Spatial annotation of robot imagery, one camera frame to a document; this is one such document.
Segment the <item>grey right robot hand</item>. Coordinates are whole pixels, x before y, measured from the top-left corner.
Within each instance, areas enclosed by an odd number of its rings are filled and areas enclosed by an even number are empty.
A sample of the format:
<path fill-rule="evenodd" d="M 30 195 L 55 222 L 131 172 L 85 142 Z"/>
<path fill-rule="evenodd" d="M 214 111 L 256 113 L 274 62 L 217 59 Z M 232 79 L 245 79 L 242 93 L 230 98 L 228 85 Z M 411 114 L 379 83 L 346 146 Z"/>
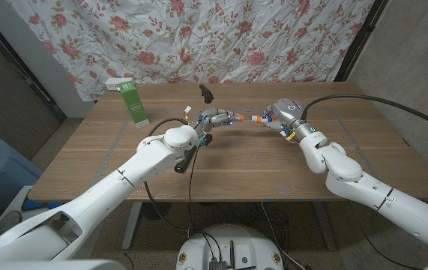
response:
<path fill-rule="evenodd" d="M 307 120 L 302 119 L 303 113 L 298 101 L 281 98 L 265 108 L 261 120 L 266 127 L 282 132 L 287 140 L 300 143 L 316 131 Z"/>

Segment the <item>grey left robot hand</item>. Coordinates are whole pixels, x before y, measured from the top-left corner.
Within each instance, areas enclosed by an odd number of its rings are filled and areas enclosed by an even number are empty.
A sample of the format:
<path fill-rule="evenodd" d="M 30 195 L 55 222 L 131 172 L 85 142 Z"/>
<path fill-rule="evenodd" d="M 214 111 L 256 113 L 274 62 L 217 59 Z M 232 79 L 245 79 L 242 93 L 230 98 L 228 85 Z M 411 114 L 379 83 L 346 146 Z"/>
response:
<path fill-rule="evenodd" d="M 244 117 L 236 112 L 210 108 L 202 112 L 198 119 L 190 126 L 195 130 L 198 138 L 203 137 L 211 132 L 212 128 L 223 125 L 231 125 L 233 122 L 242 122 Z"/>

